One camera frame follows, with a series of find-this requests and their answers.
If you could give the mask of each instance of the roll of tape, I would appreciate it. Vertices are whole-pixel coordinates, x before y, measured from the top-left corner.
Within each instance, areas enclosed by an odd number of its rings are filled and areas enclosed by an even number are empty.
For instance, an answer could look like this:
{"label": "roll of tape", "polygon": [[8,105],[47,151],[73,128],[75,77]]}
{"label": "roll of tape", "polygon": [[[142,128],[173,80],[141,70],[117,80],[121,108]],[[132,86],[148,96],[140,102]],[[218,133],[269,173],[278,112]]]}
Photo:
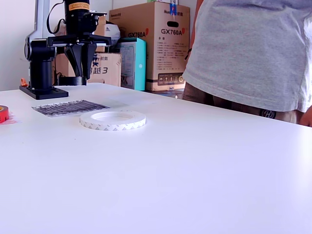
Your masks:
{"label": "roll of tape", "polygon": [[9,108],[7,106],[0,106],[0,123],[9,119]]}
{"label": "roll of tape", "polygon": [[80,116],[80,124],[101,131],[123,131],[142,127],[146,116],[135,111],[95,111]]}

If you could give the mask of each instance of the white table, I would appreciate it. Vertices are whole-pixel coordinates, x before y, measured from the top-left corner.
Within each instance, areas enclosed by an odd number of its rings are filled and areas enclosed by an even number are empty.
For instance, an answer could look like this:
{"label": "white table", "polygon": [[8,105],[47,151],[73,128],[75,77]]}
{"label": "white table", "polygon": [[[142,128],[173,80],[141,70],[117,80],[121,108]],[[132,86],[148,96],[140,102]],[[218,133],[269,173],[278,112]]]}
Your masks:
{"label": "white table", "polygon": [[[312,129],[108,85],[36,101],[0,92],[1,234],[311,234]],[[31,106],[145,113],[101,132]]]}

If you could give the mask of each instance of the gray t-shirt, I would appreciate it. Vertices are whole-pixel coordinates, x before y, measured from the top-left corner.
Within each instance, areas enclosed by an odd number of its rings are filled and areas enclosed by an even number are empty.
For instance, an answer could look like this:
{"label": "gray t-shirt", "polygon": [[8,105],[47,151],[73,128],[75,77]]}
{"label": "gray t-shirt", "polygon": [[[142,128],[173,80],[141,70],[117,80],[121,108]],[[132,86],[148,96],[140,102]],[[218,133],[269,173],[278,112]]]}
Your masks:
{"label": "gray t-shirt", "polygon": [[311,48],[312,0],[204,0],[183,76],[223,99],[306,112]]}

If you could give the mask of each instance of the person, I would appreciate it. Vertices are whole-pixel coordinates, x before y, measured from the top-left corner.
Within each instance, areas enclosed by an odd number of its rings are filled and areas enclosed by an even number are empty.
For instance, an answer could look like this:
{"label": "person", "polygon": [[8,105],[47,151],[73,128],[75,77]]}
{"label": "person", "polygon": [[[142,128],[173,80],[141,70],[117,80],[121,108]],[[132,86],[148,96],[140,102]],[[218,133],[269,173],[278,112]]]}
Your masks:
{"label": "person", "polygon": [[183,99],[312,127],[311,46],[312,0],[197,0]]}

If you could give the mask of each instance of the hand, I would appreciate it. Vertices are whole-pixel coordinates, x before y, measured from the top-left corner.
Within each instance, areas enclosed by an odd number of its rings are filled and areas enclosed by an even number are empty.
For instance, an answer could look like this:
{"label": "hand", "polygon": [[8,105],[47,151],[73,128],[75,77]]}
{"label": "hand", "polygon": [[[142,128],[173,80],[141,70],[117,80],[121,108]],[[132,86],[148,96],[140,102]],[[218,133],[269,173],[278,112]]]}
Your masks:
{"label": "hand", "polygon": [[300,123],[301,125],[312,127],[312,107],[302,116]]}

